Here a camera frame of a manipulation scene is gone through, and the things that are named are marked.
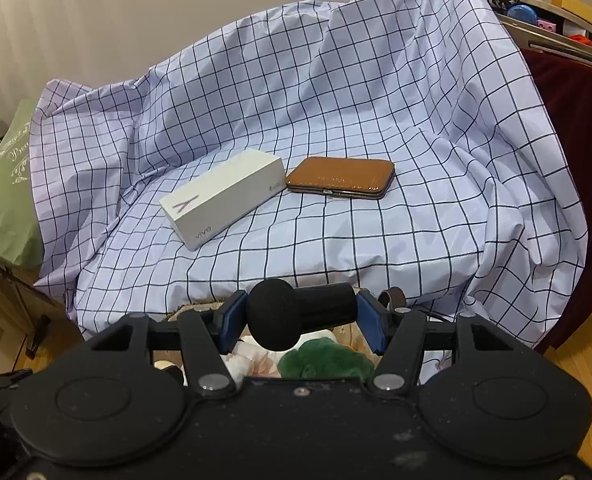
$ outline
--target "dark red curtain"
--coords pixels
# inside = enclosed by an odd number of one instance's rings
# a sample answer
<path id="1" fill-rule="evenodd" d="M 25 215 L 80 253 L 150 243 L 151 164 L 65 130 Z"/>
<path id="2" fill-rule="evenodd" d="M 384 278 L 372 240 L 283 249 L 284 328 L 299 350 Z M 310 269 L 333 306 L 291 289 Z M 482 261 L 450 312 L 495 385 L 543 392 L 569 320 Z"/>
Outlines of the dark red curtain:
<path id="1" fill-rule="evenodd" d="M 589 227 L 587 261 L 562 317 L 538 345 L 558 347 L 592 313 L 592 67 L 553 54 L 522 54 L 560 138 Z"/>

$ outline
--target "brown leather case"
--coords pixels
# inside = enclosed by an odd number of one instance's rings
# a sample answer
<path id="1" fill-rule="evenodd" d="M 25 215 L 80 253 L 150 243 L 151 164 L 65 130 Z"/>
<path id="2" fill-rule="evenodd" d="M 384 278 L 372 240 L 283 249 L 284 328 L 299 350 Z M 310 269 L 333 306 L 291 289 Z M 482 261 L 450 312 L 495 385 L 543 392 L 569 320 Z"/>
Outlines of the brown leather case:
<path id="1" fill-rule="evenodd" d="M 309 156 L 287 177 L 287 188 L 347 198 L 382 198 L 396 172 L 390 160 Z"/>

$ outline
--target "screw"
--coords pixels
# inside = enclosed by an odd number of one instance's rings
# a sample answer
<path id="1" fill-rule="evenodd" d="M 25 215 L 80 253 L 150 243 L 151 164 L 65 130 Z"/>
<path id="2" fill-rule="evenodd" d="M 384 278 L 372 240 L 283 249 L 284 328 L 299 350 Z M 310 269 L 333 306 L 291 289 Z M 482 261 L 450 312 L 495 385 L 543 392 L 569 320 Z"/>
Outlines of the screw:
<path id="1" fill-rule="evenodd" d="M 306 397 L 311 393 L 309 388 L 305 388 L 304 386 L 299 386 L 294 390 L 294 395 L 296 397 Z"/>
<path id="2" fill-rule="evenodd" d="M 198 379 L 198 385 L 209 392 L 222 390 L 229 386 L 229 379 L 223 374 L 207 374 Z"/>
<path id="3" fill-rule="evenodd" d="M 378 390 L 390 392 L 391 390 L 399 390 L 405 386 L 405 380 L 397 374 L 380 374 L 374 377 L 374 386 Z"/>

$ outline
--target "vivo box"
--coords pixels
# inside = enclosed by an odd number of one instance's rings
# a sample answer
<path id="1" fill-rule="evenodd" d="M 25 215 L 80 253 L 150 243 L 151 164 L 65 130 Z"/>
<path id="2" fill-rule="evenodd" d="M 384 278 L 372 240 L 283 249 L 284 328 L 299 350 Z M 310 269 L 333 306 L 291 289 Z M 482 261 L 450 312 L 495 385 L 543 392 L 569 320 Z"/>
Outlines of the vivo box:
<path id="1" fill-rule="evenodd" d="M 173 230 L 191 250 L 285 189 L 279 156 L 245 150 L 160 199 Z"/>

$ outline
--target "white grid tablecloth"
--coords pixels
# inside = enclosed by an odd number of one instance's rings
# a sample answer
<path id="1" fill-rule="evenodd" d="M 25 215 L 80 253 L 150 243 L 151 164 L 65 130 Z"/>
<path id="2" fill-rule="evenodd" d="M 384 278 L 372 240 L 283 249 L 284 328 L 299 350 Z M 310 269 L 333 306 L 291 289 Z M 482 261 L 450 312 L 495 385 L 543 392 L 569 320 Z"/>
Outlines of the white grid tablecloth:
<path id="1" fill-rule="evenodd" d="M 197 251 L 158 200 L 245 148 L 388 158 L 380 201 L 284 191 Z M 97 332 L 265 277 L 400 286 L 533 344 L 578 281 L 587 227 L 522 55 L 486 0 L 298 2 L 227 25 L 138 80 L 42 92 L 37 286 Z"/>

